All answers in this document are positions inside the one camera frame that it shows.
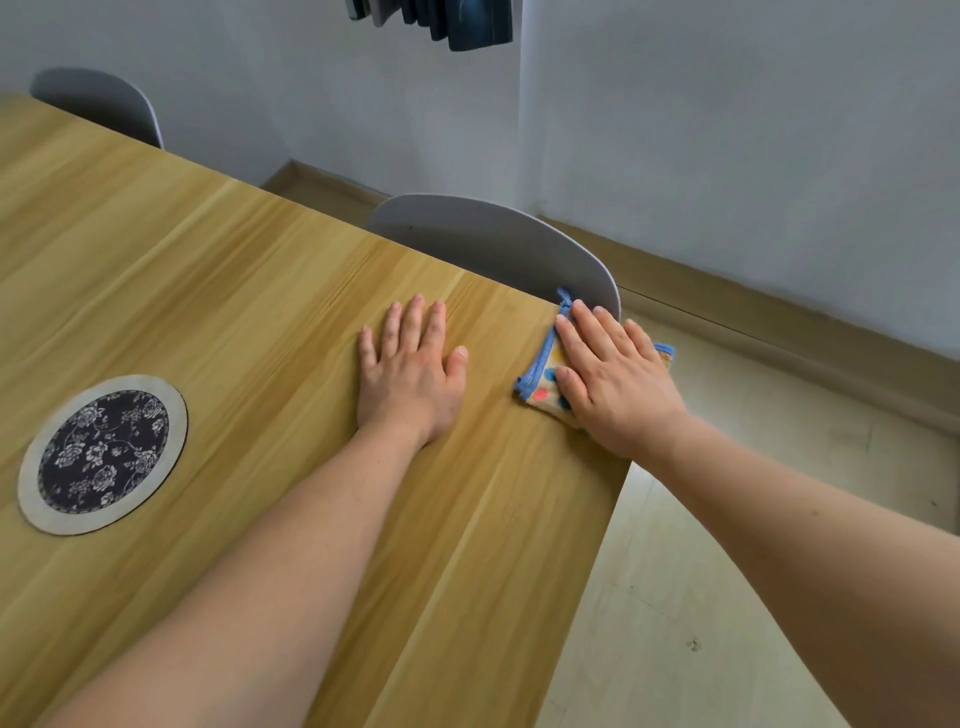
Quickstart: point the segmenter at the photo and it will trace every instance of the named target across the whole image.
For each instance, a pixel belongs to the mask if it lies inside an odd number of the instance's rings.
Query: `left hand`
[[[357,424],[403,422],[419,435],[420,447],[449,430],[467,389],[467,348],[450,353],[444,370],[446,306],[435,301],[420,340],[423,296],[407,305],[393,303],[383,324],[377,360],[370,327],[360,329],[360,401]]]

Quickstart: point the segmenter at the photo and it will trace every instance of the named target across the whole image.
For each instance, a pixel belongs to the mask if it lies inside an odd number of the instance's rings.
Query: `round coaster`
[[[61,407],[27,448],[20,510],[72,536],[122,519],[160,487],[186,440],[186,405],[155,376],[119,376]]]

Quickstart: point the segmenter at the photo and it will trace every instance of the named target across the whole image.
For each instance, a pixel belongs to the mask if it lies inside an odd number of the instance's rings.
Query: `beige floor tile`
[[[677,348],[691,411],[805,473],[952,527],[955,439],[636,318]],[[723,549],[637,466],[545,705],[538,728],[846,725]]]

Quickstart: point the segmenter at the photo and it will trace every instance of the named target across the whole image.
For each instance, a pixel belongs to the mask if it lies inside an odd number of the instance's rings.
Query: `gray chair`
[[[620,318],[620,294],[607,267],[525,212],[452,195],[397,195],[373,211],[366,228],[552,303],[563,286]]]
[[[48,68],[30,85],[30,95],[52,107],[163,149],[154,108],[133,84],[89,68]]]

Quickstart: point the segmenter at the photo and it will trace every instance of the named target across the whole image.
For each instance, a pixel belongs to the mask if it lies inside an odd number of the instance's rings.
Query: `forearm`
[[[854,725],[960,710],[960,539],[685,416],[654,475],[740,567]]]
[[[300,725],[419,447],[361,429],[54,724]]]

